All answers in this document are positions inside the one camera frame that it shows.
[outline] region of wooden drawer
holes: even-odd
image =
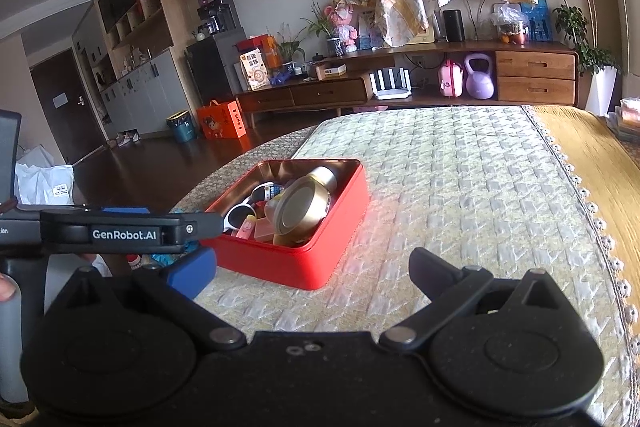
[[[574,105],[575,82],[526,76],[499,76],[498,100],[501,102],[562,103]]]
[[[561,53],[495,52],[498,76],[575,80],[575,57]]]
[[[291,94],[296,105],[319,105],[344,102],[364,103],[369,95],[361,78],[347,80],[322,80],[307,86],[292,86]]]
[[[243,111],[260,112],[293,107],[291,91],[287,87],[278,89],[259,89],[238,95],[238,102]]]

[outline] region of purple kettlebell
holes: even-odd
[[[469,64],[470,60],[474,58],[480,58],[487,61],[487,70],[474,71]],[[494,63],[489,55],[484,53],[472,53],[465,57],[465,67],[468,73],[466,78],[466,91],[474,98],[479,100],[485,100],[491,98],[494,95],[494,81],[491,79],[490,72],[494,68]]]

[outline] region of wooden tv cabinet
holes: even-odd
[[[483,52],[494,58],[492,78],[495,94],[488,100],[476,100],[464,92],[457,98],[440,94],[438,86],[412,90],[409,98],[377,100],[373,98],[369,73],[391,68],[398,55],[447,54],[462,63],[466,54]],[[522,46],[497,41],[434,42],[408,44],[397,48],[358,51],[325,62],[346,64],[347,73],[327,80],[294,80],[282,86],[270,86],[236,97],[254,126],[253,115],[265,111],[318,110],[344,107],[428,107],[437,105],[577,105],[580,93],[578,58],[575,52],[558,42],[528,42]]]

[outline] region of white pot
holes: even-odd
[[[617,74],[618,70],[612,66],[604,66],[598,73],[593,73],[585,107],[587,111],[597,116],[607,116]]]

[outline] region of wooden floor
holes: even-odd
[[[176,143],[172,137],[140,140],[98,152],[74,167],[76,203],[92,206],[146,206],[169,211],[195,185],[244,152],[273,138],[316,125],[335,111],[285,113],[256,123],[240,139],[198,138]]]

